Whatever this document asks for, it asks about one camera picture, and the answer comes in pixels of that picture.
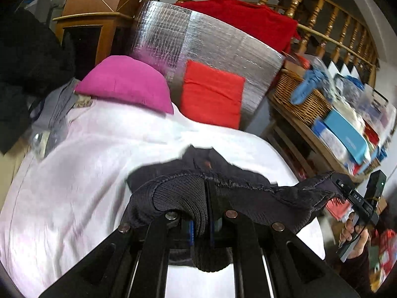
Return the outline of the person's right hand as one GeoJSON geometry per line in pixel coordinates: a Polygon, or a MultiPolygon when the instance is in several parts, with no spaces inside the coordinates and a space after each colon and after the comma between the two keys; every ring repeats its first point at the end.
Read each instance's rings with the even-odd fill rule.
{"type": "Polygon", "coordinates": [[[343,254],[343,262],[348,259],[359,257],[369,239],[369,232],[366,227],[358,224],[358,218],[355,213],[351,212],[346,220],[338,239],[338,247],[342,248],[345,243],[348,244],[347,251],[343,254]]]}

